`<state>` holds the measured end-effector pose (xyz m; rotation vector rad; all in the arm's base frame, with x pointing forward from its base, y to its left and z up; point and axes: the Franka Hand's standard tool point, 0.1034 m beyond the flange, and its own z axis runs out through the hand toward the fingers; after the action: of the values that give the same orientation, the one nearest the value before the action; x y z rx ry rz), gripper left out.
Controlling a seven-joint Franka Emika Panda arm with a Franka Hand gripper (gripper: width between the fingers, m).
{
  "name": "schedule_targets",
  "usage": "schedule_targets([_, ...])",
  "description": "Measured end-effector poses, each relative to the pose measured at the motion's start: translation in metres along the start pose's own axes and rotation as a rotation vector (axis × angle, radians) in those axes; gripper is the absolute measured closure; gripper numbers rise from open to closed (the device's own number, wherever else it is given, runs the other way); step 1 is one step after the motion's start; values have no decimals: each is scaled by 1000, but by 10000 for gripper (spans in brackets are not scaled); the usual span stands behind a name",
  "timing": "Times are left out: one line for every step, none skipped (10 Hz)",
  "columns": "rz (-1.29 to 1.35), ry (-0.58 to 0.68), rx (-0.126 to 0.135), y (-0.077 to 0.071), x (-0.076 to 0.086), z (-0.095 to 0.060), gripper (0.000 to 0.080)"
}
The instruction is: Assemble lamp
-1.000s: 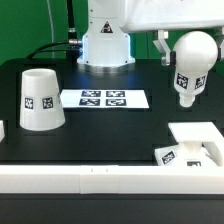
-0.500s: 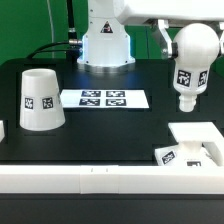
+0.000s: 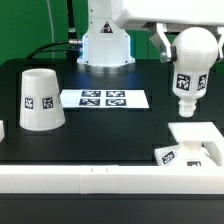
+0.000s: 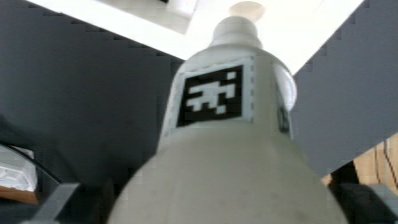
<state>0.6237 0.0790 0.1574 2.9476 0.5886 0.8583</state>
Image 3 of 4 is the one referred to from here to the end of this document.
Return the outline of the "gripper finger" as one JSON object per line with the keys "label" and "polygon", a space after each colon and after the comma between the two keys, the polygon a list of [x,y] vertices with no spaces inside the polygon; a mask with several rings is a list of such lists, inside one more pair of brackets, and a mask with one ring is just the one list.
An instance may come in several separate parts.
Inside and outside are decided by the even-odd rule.
{"label": "gripper finger", "polygon": [[156,23],[153,26],[150,40],[159,52],[161,63],[172,63],[177,60],[176,47],[172,46],[167,36],[167,25]]}
{"label": "gripper finger", "polygon": [[218,56],[217,62],[223,60],[223,46],[224,46],[224,27],[217,27],[216,28],[216,39],[217,39],[217,46],[218,46]]}

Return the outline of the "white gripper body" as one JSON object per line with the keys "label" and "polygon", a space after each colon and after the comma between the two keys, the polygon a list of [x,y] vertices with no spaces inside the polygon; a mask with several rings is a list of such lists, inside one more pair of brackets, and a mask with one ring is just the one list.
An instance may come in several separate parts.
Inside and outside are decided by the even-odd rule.
{"label": "white gripper body", "polygon": [[114,22],[121,29],[149,24],[224,26],[224,0],[114,0]]}

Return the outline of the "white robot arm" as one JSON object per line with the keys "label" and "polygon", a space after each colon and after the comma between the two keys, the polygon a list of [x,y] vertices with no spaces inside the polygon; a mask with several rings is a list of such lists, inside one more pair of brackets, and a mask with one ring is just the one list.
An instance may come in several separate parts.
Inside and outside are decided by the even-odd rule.
{"label": "white robot arm", "polygon": [[82,38],[82,67],[119,68],[135,62],[129,30],[143,30],[163,63],[177,59],[167,36],[191,27],[209,30],[215,38],[218,61],[223,59],[224,0],[88,0],[88,30]]}

